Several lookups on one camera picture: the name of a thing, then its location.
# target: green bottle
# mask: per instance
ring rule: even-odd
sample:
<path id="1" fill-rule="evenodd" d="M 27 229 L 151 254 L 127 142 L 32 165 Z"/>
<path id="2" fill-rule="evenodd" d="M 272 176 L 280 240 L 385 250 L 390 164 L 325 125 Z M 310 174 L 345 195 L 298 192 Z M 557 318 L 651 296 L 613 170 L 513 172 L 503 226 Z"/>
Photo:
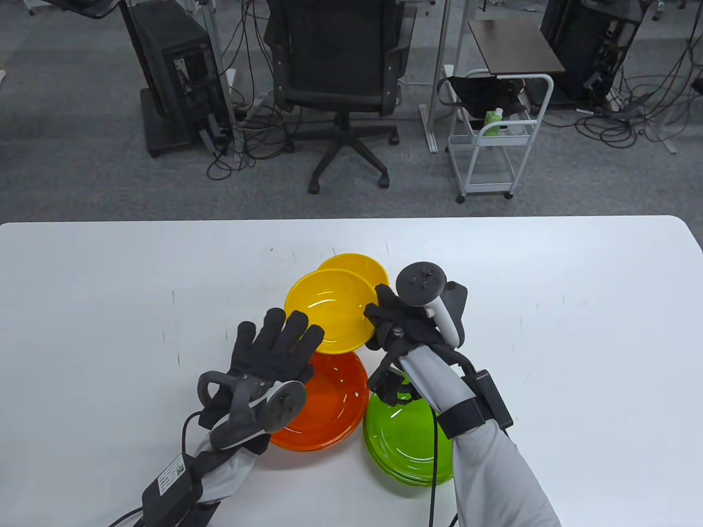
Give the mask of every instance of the green bottle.
<path id="1" fill-rule="evenodd" d="M 488 111 L 486 112 L 486 120 L 484 121 L 484 126 L 486 126 L 489 123 L 496 122 L 496 121 L 502 121 L 503 120 L 503 108 L 496 108 L 493 111 Z M 501 132 L 501 128 L 499 126 L 496 126 L 495 128 L 491 128 L 488 130 L 484 136 L 488 137 L 495 137 L 499 135 Z"/>

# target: label sticker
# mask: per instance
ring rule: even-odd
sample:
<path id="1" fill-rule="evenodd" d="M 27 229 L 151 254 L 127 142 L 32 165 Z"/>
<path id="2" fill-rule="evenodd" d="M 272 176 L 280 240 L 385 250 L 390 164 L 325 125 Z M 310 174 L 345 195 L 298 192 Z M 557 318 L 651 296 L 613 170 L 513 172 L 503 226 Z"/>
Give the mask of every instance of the label sticker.
<path id="1" fill-rule="evenodd" d="M 176 480 L 181 477 L 181 474 L 186 471 L 186 463 L 183 462 L 183 455 L 179 454 L 178 457 L 171 461 L 171 464 L 166 467 L 166 469 L 159 474 L 159 494 L 161 496 L 169 490 L 171 485 L 176 483 Z"/>

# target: black bag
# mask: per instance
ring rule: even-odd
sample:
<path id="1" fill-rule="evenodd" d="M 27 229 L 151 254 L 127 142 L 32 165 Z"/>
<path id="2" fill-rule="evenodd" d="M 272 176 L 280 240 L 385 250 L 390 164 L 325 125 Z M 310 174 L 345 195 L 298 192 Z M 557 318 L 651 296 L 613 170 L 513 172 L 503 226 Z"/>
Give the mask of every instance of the black bag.
<path id="1" fill-rule="evenodd" d="M 439 90 L 447 81 L 456 93 L 456 103 L 446 102 L 439 97 Z M 518 79 L 445 77 L 437 83 L 437 98 L 444 106 L 466 108 L 475 119 L 485 119 L 486 112 L 496 108 L 503 108 L 505 118 L 525 110 L 518 98 L 523 87 L 523 81 Z"/>

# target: computer tower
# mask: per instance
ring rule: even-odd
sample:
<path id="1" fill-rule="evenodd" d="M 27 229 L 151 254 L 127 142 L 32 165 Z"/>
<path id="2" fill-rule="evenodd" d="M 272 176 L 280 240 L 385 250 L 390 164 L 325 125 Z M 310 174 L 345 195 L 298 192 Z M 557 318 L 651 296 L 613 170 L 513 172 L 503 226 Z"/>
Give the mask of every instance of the computer tower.
<path id="1" fill-rule="evenodd" d="M 644 17 L 642 0 L 549 0 L 540 30 L 566 70 L 550 106 L 604 106 Z M 539 106 L 543 88 L 527 84 Z"/>
<path id="2" fill-rule="evenodd" d="M 231 130 L 207 32 L 176 0 L 134 4 L 129 13 L 135 51 L 151 77 L 149 89 L 141 92 L 148 152 L 156 157 L 200 142 L 204 132 L 217 136 Z"/>

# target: orange plate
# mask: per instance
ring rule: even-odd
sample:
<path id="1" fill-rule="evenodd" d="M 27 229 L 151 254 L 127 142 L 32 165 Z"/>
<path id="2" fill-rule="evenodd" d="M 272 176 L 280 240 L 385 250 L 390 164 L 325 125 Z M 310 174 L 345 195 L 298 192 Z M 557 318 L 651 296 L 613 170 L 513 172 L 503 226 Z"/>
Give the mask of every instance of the orange plate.
<path id="1" fill-rule="evenodd" d="M 315 377 L 307 384 L 308 401 L 300 415 L 274 434 L 271 442 L 286 450 L 327 448 L 350 435 L 368 406 L 366 370 L 356 353 L 315 353 Z"/>

